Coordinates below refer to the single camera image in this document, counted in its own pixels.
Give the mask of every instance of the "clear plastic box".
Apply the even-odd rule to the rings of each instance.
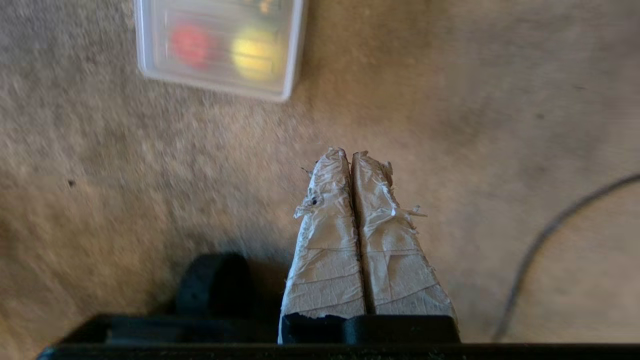
[[[136,0],[150,78],[285,101],[298,77],[304,0]]]

